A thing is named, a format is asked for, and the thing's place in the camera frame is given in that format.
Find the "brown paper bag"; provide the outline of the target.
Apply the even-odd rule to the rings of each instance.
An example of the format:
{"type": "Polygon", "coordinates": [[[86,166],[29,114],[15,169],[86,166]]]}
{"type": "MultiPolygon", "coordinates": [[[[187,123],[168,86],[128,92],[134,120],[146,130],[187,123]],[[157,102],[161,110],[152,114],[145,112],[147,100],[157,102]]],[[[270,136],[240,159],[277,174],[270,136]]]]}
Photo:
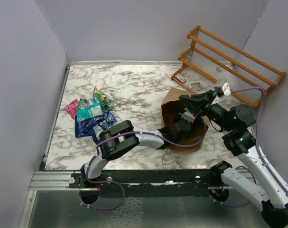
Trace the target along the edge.
{"type": "Polygon", "coordinates": [[[185,105],[179,100],[181,95],[189,96],[190,92],[171,88],[161,104],[161,132],[168,140],[188,147],[168,145],[161,160],[161,164],[170,165],[182,155],[197,152],[202,148],[204,136],[210,126],[207,118],[196,119],[193,123],[182,118],[185,105]]]}

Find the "blue M&Ms candy packet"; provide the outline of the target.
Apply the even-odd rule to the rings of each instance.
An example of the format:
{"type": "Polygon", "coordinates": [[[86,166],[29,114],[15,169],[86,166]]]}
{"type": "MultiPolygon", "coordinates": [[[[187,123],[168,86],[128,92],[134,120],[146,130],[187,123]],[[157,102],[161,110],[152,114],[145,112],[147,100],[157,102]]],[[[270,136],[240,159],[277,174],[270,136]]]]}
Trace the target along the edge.
{"type": "Polygon", "coordinates": [[[93,120],[103,129],[110,128],[115,122],[117,122],[115,116],[109,111],[103,113],[102,115],[93,117],[93,120]]]}

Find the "yellow green candy packet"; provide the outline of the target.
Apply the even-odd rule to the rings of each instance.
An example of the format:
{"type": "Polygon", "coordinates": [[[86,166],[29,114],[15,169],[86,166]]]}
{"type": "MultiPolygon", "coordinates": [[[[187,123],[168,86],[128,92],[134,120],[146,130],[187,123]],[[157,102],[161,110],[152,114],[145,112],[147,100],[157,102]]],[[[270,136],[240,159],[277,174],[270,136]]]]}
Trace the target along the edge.
{"type": "Polygon", "coordinates": [[[98,90],[97,86],[95,86],[93,89],[93,95],[94,97],[98,97],[102,110],[104,110],[105,112],[114,110],[110,98],[105,93],[98,90]]]}

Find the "small blue white snack packet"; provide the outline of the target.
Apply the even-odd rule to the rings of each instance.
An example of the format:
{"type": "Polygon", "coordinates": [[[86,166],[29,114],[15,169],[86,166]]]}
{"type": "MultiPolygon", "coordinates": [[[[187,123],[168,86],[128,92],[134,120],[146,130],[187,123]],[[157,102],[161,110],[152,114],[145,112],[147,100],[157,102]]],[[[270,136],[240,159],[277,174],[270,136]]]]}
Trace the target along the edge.
{"type": "Polygon", "coordinates": [[[95,123],[93,125],[93,128],[92,128],[92,139],[93,139],[93,142],[95,144],[98,144],[98,141],[99,141],[99,135],[101,132],[109,129],[110,127],[113,126],[113,123],[109,123],[107,121],[102,121],[102,122],[99,122],[99,123],[95,123]]]}

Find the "teal white snack packet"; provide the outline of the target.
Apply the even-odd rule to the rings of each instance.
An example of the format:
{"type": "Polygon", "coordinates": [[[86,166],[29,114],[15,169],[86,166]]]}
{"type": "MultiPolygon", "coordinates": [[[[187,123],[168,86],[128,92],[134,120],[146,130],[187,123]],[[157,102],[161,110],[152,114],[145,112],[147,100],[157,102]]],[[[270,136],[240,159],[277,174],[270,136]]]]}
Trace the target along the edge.
{"type": "Polygon", "coordinates": [[[91,99],[80,99],[77,106],[77,120],[78,122],[86,119],[91,119],[100,116],[104,113],[101,106],[101,101],[98,97],[91,99]]]}

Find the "blue Burts chips bag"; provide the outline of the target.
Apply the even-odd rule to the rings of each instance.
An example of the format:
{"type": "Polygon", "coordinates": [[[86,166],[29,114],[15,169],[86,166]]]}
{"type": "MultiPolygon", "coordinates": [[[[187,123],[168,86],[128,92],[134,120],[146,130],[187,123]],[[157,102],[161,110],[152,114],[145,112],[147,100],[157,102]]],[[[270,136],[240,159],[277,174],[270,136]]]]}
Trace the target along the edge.
{"type": "Polygon", "coordinates": [[[76,138],[84,137],[81,133],[82,125],[83,125],[82,121],[78,122],[78,120],[75,119],[74,129],[75,129],[75,137],[76,138]]]}

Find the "red snack packet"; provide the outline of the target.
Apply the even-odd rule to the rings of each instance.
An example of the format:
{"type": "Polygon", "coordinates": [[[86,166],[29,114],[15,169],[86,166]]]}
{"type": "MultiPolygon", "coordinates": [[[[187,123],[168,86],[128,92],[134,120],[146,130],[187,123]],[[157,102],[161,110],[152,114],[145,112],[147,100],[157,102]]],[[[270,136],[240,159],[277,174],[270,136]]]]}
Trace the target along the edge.
{"type": "Polygon", "coordinates": [[[69,103],[67,106],[65,106],[66,112],[71,116],[72,119],[75,119],[75,117],[77,116],[78,104],[79,104],[79,101],[75,99],[71,103],[69,103]]]}

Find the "blue salt vinegar chips bag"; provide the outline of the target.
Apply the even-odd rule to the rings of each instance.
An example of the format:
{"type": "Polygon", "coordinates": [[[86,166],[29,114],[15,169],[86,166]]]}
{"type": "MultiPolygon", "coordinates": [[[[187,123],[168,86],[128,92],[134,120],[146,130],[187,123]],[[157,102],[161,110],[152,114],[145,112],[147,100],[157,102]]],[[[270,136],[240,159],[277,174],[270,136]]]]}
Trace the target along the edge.
{"type": "Polygon", "coordinates": [[[98,123],[93,119],[87,119],[82,121],[83,125],[82,125],[82,129],[81,129],[81,133],[83,136],[95,136],[95,126],[98,125],[98,123]]]}

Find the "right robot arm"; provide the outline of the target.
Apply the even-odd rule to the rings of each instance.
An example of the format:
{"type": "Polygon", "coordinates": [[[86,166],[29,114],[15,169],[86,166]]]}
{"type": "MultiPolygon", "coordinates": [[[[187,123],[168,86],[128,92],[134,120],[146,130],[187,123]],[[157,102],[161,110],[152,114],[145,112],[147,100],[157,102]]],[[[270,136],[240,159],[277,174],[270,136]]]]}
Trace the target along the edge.
{"type": "Polygon", "coordinates": [[[182,95],[179,100],[194,117],[207,116],[227,132],[223,136],[226,148],[252,172],[259,182],[242,177],[228,163],[221,162],[212,169],[213,185],[223,183],[233,187],[261,211],[264,221],[272,228],[288,226],[288,184],[275,171],[248,127],[258,123],[253,109],[241,104],[229,111],[218,102],[229,96],[230,89],[216,89],[197,95],[182,95]]]}

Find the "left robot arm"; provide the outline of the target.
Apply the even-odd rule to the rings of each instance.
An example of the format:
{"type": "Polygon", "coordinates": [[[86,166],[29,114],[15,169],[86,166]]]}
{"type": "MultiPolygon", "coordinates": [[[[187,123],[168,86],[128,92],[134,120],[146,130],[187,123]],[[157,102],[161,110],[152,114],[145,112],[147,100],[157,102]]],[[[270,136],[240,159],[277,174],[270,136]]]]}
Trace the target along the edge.
{"type": "Polygon", "coordinates": [[[193,128],[195,117],[189,112],[177,114],[178,121],[170,127],[155,131],[135,128],[131,121],[123,121],[100,134],[96,154],[81,168],[80,182],[86,187],[96,184],[108,162],[116,160],[137,146],[164,150],[181,146],[182,138],[193,128]]]}

